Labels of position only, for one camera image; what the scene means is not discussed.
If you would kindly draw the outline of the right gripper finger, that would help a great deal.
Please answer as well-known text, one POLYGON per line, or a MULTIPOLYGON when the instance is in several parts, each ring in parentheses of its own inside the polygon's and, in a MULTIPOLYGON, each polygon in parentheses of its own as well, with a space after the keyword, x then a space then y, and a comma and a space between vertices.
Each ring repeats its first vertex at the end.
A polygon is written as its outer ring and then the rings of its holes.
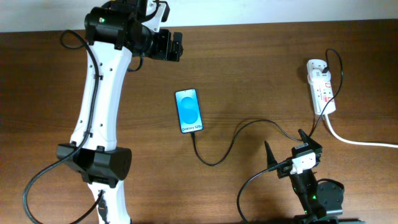
POLYGON ((322 146, 309 137, 302 129, 299 129, 298 133, 305 145, 304 147, 300 148, 301 151, 313 150, 314 152, 322 152, 322 146))
POLYGON ((275 170, 278 162, 276 161, 272 149, 267 141, 264 141, 265 149, 266 149, 266 159, 267 159, 267 169, 275 170))

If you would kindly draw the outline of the blue screen Galaxy smartphone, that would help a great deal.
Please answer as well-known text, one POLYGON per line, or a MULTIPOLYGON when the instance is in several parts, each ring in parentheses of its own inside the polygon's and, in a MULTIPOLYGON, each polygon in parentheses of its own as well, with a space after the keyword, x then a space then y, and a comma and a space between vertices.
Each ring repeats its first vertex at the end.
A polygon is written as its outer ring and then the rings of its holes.
POLYGON ((183 134, 201 131, 203 121, 196 89, 187 89, 175 92, 175 101, 183 134))

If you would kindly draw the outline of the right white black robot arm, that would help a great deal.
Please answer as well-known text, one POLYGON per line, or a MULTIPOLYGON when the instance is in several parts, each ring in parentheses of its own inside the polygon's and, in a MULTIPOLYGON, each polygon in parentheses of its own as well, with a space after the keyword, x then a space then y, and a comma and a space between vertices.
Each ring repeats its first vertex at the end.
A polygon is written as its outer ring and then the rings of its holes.
POLYGON ((268 142, 265 142, 267 168, 276 171, 278 178, 288 177, 298 197, 304 214, 294 217, 295 223, 338 223, 343 213, 342 203, 345 187, 332 179, 316 179, 312 171, 319 165, 323 147, 298 131, 303 144, 292 148, 292 156, 278 163, 268 142))

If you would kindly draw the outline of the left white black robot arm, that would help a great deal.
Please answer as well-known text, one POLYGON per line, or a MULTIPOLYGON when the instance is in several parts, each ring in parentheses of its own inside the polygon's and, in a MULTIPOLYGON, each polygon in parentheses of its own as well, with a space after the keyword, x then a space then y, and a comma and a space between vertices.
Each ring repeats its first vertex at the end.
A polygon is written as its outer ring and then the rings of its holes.
POLYGON ((132 152, 119 147, 116 120, 125 74, 133 57, 179 61, 182 34, 161 28, 165 1, 109 1, 85 17, 88 63, 75 130, 57 157, 79 173, 94 198, 100 223, 130 223, 124 179, 132 152))

